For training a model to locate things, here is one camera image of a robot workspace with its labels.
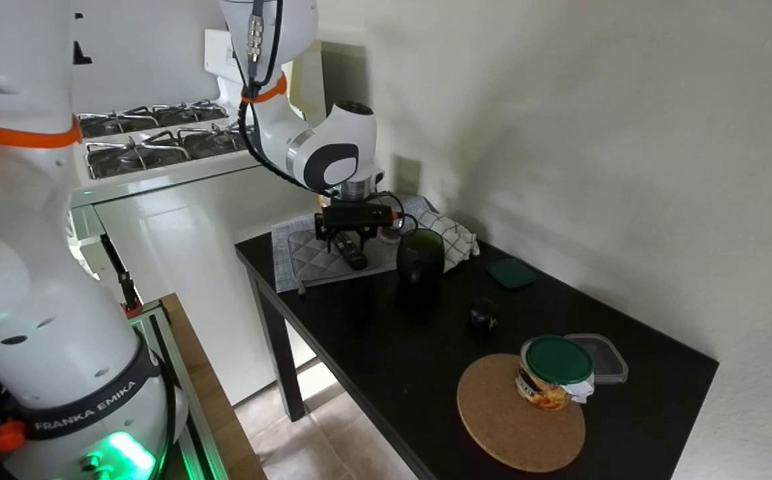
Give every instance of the tile floor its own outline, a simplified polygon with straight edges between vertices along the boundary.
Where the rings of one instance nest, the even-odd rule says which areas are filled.
[[[297,422],[285,416],[276,386],[236,408],[268,480],[415,480],[324,364],[298,380],[307,415]]]

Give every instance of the white cabinet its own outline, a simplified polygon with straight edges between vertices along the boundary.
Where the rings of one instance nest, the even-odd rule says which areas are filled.
[[[232,404],[275,379],[234,244],[313,213],[316,195],[264,167],[96,205],[143,300],[176,292]],[[314,354],[289,328],[295,362]]]

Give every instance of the black remote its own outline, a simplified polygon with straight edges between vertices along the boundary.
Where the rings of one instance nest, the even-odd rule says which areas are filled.
[[[341,254],[341,258],[350,265],[353,270],[362,270],[368,266],[368,258],[362,254],[362,250],[350,239],[345,231],[337,231],[332,237],[332,243]]]

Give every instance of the black table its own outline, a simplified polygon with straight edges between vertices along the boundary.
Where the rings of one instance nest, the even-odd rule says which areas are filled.
[[[419,478],[670,478],[718,368],[542,271],[529,288],[502,291],[486,268],[508,255],[486,243],[480,256],[444,276],[439,298],[424,308],[401,301],[394,271],[312,287],[304,297],[277,294],[271,234],[235,249],[249,271],[288,416],[300,419],[304,410],[283,319]],[[467,328],[469,303],[481,296],[499,304],[489,337]],[[582,406],[587,436],[568,467],[535,476],[506,467],[463,427],[460,375],[484,355],[518,353],[529,338],[577,332],[612,340],[629,364],[629,380],[597,386]]]

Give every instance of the round cork board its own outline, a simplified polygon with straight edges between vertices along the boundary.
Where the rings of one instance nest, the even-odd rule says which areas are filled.
[[[463,372],[457,407],[469,434],[497,461],[522,471],[566,467],[585,442],[585,418],[575,402],[557,412],[532,406],[517,392],[519,357],[497,353]]]

